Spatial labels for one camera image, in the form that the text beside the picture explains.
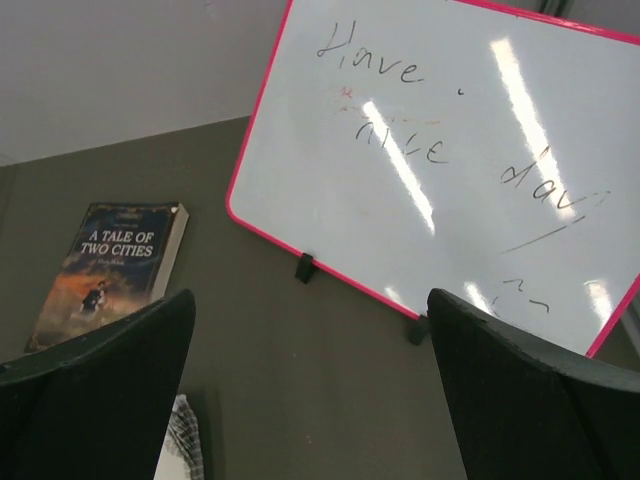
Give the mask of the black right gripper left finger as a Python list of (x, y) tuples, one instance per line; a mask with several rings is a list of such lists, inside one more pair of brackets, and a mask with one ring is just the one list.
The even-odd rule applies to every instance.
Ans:
[(195, 318), (182, 290), (2, 363), (2, 478), (153, 478)]

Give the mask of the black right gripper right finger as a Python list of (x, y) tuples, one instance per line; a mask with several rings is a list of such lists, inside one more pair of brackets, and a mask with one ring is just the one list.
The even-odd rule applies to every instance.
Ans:
[(636, 479), (639, 375), (504, 323), (442, 289), (434, 353), (470, 479)]

